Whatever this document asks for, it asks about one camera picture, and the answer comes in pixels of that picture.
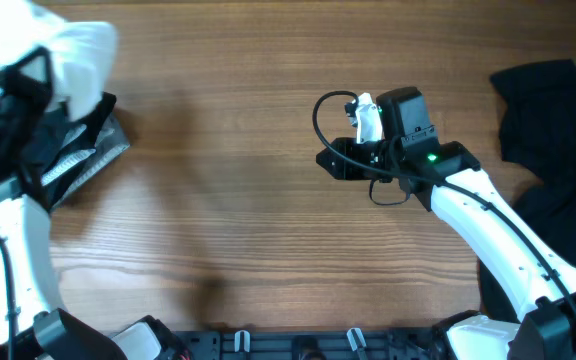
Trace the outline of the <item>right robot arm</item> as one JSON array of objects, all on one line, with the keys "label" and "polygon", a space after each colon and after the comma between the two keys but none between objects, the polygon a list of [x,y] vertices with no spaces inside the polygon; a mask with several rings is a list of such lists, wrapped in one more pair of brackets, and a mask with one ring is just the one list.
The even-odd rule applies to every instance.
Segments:
[{"label": "right robot arm", "polygon": [[398,181],[467,242],[517,317],[447,318],[432,329],[430,358],[576,359],[576,267],[519,217],[461,143],[439,141],[417,88],[346,95],[356,134],[324,140],[317,164],[337,180]]}]

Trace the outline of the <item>white t-shirt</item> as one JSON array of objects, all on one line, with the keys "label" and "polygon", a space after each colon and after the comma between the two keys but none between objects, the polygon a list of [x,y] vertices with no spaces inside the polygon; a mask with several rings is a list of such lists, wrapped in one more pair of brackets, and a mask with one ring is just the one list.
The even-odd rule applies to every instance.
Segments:
[{"label": "white t-shirt", "polygon": [[53,96],[48,109],[65,104],[68,120],[90,114],[102,99],[118,48],[108,22],[71,22],[27,0],[0,0],[0,67],[38,47],[48,50]]}]

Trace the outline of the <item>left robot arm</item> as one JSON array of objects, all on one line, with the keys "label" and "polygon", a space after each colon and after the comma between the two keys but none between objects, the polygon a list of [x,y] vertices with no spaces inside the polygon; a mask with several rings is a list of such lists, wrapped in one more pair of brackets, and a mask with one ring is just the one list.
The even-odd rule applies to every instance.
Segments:
[{"label": "left robot arm", "polygon": [[129,146],[105,93],[73,121],[43,46],[0,67],[0,359],[122,359],[69,314],[50,259],[51,215]]}]

